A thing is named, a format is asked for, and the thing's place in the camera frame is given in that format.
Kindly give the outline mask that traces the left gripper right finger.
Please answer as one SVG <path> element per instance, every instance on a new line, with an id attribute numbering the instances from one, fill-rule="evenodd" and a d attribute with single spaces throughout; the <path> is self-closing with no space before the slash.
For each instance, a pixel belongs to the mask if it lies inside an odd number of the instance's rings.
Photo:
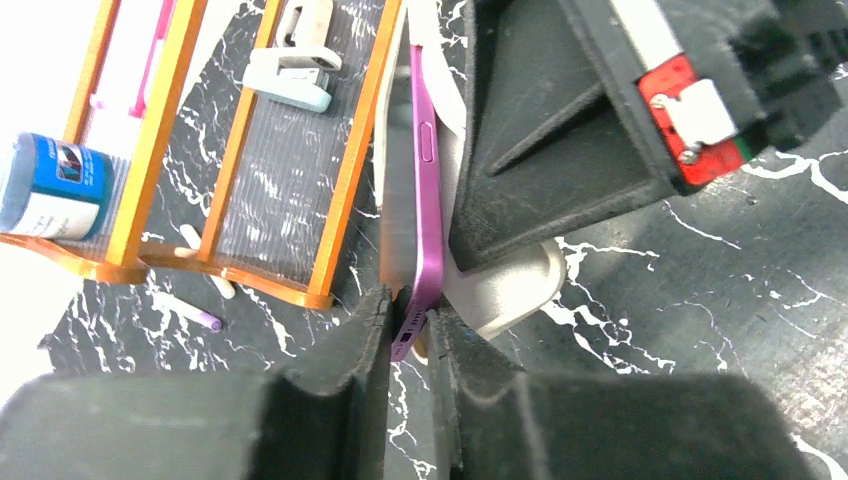
<path id="1" fill-rule="evenodd" d="M 772 401 L 727 374 L 528 371 L 428 314 L 443 479 L 810 479 Z"/>

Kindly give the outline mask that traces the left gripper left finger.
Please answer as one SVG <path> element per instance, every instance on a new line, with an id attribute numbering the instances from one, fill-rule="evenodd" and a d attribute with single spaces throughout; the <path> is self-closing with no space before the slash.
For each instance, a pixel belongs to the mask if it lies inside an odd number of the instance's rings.
<path id="1" fill-rule="evenodd" d="M 266 371 L 50 375 L 1 415 L 5 479 L 379 479 L 392 293 Z"/>

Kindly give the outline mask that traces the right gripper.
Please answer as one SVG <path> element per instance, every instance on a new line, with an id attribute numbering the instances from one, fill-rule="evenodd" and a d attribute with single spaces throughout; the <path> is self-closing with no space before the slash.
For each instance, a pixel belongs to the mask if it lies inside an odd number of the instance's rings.
<path id="1" fill-rule="evenodd" d="M 841 1 L 471 1 L 462 271 L 688 195 L 844 106 Z"/>

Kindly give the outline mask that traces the phone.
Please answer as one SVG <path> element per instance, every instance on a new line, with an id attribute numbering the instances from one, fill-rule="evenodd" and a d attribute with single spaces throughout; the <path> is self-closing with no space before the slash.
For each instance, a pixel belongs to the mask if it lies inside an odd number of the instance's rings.
<path id="1" fill-rule="evenodd" d="M 442 51 L 435 1 L 409 1 L 410 41 L 422 50 L 423 84 L 437 122 L 435 152 L 440 161 L 443 236 L 453 216 L 465 139 L 463 94 Z M 490 340 L 536 312 L 560 290 L 566 262 L 555 241 L 522 249 L 473 272 L 461 272 L 445 250 L 442 291 L 461 318 Z"/>

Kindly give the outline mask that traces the purple smartphone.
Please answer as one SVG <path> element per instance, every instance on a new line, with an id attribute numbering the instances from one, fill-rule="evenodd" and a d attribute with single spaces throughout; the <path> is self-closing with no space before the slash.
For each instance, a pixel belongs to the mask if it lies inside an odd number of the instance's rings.
<path id="1" fill-rule="evenodd" d="M 438 303 L 444 278 L 437 119 L 411 45 L 393 72 L 385 121 L 381 281 L 397 292 L 390 358 L 404 360 Z"/>

